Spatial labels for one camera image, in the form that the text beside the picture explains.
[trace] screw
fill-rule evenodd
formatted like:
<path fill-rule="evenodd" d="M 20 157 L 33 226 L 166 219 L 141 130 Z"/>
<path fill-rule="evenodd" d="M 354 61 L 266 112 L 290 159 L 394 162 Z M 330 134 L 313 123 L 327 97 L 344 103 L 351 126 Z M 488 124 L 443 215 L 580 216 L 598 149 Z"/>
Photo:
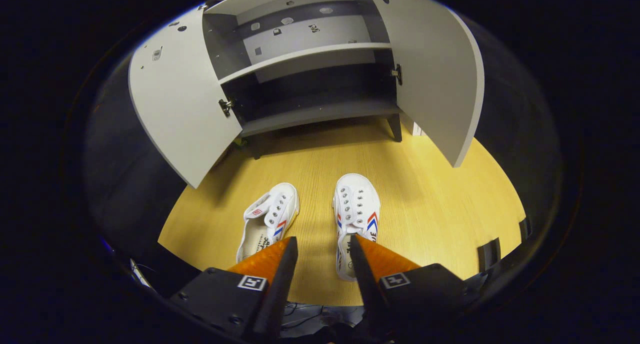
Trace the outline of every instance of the screw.
<path fill-rule="evenodd" d="M 240 324 L 242 324 L 243 320 L 242 318 L 236 317 L 235 315 L 229 317 L 229 322 L 235 324 L 236 326 L 239 326 Z"/>

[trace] shoe tongue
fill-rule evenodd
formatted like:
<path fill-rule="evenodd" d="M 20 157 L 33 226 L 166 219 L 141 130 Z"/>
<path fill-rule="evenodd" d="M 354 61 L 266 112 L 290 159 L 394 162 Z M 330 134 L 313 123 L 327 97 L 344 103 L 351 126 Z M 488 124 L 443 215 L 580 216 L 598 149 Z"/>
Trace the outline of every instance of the shoe tongue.
<path fill-rule="evenodd" d="M 269 212 L 269 207 L 274 203 L 275 196 L 269 196 L 265 199 L 264 202 L 260 203 L 258 207 L 255 207 L 254 210 L 249 212 L 246 217 L 247 219 L 254 219 L 258 217 L 262 217 L 263 215 Z"/>

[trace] white sneaker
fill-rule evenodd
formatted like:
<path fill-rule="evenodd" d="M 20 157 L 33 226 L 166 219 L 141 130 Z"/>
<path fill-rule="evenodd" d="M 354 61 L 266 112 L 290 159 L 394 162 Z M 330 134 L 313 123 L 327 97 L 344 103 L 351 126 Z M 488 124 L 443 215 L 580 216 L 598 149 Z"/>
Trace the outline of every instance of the white sneaker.
<path fill-rule="evenodd" d="M 284 237 L 300 212 L 296 188 L 280 183 L 244 212 L 244 233 L 235 256 L 237 263 Z"/>
<path fill-rule="evenodd" d="M 356 274 L 350 253 L 351 235 L 358 233 L 373 242 L 378 239 L 380 197 L 366 177 L 349 173 L 338 180 L 332 207 L 338 224 L 335 269 L 341 280 L 355 281 Z"/>

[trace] wooden floor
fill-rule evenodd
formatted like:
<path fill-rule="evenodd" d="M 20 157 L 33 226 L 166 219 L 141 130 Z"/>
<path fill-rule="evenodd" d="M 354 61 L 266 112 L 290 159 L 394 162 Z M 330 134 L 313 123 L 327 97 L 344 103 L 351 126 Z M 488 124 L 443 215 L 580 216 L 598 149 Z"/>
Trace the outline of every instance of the wooden floor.
<path fill-rule="evenodd" d="M 300 214 L 288 231 L 298 260 L 288 300 L 362 305 L 357 283 L 336 274 L 331 208 L 345 173 L 368 177 L 381 200 L 378 243 L 419 265 L 440 263 L 466 279 L 478 273 L 478 246 L 500 238 L 503 256 L 521 243 L 524 209 L 509 179 L 475 139 L 452 169 L 428 137 L 403 130 L 394 142 L 383 119 L 350 119 L 274 132 L 259 160 L 232 149 L 197 190 L 187 187 L 158 242 L 199 269 L 235 264 L 243 213 L 277 183 L 297 187 Z"/>

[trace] cabinet door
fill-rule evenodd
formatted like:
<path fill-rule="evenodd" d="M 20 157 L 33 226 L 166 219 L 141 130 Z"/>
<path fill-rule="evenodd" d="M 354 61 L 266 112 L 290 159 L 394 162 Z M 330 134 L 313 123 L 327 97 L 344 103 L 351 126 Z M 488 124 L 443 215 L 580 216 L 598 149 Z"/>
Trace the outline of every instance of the cabinet door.
<path fill-rule="evenodd" d="M 462 19 L 433 0 L 373 0 L 402 69 L 397 104 L 451 163 L 462 164 L 478 127 L 485 71 Z"/>
<path fill-rule="evenodd" d="M 194 188 L 242 130 L 233 112 L 226 116 L 218 104 L 227 97 L 204 43 L 202 12 L 192 9 L 144 40 L 128 72 L 146 134 Z"/>

